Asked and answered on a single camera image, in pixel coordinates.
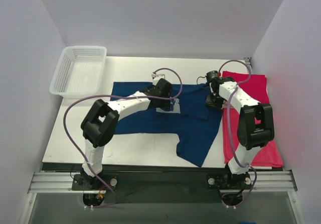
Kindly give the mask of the blue t-shirt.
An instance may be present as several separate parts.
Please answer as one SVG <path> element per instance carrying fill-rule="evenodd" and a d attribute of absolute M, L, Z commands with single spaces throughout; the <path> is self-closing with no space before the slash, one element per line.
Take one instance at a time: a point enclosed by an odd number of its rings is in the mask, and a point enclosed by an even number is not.
<path fill-rule="evenodd" d="M 173 85 L 170 106 L 139 111 L 120 120 L 115 133 L 177 134 L 177 156 L 201 167 L 218 133 L 222 112 L 205 105 L 205 84 Z"/>

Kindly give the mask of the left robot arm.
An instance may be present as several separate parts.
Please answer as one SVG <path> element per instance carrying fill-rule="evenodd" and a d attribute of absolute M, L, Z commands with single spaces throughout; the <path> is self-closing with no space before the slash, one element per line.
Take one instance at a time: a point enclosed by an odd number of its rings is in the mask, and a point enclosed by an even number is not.
<path fill-rule="evenodd" d="M 120 120 L 139 111 L 170 106 L 170 103 L 169 98 L 152 98 L 138 92 L 124 99 L 95 101 L 81 124 L 86 157 L 81 176 L 85 186 L 94 190 L 101 185 L 99 174 L 102 172 L 104 146 L 113 138 Z"/>

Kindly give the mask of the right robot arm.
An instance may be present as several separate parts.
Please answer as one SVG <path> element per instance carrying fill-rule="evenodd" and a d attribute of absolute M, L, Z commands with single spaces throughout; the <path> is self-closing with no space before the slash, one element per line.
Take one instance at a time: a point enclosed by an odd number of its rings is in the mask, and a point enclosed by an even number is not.
<path fill-rule="evenodd" d="M 274 139 L 274 122 L 272 106 L 261 103 L 247 94 L 232 77 L 206 77 L 211 93 L 207 100 L 210 106 L 221 109 L 223 102 L 227 102 L 228 134 L 233 158 L 228 162 L 228 172 L 222 175 L 223 184 L 233 188 L 240 182 L 240 175 L 248 172 L 253 159 Z M 239 114 L 237 126 L 238 147 L 234 149 L 230 108 L 233 107 Z"/>

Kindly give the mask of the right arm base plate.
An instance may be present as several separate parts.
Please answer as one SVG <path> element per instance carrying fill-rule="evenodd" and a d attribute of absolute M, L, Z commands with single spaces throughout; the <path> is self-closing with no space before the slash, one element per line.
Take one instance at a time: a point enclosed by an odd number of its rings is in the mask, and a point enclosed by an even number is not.
<path fill-rule="evenodd" d="M 252 181 L 248 173 L 210 173 L 207 174 L 207 185 L 211 190 L 248 190 L 252 186 Z"/>

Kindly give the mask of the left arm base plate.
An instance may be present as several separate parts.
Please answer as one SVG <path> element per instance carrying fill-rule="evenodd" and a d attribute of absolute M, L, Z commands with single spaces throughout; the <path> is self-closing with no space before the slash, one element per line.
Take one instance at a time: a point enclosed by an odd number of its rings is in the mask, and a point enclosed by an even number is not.
<path fill-rule="evenodd" d="M 113 190 L 116 190 L 118 176 L 107 173 L 100 173 L 101 179 L 103 179 Z M 76 174 L 72 183 L 72 190 L 75 191 L 89 191 L 89 190 L 100 190 L 104 184 L 96 177 L 93 180 L 87 181 L 81 174 Z"/>

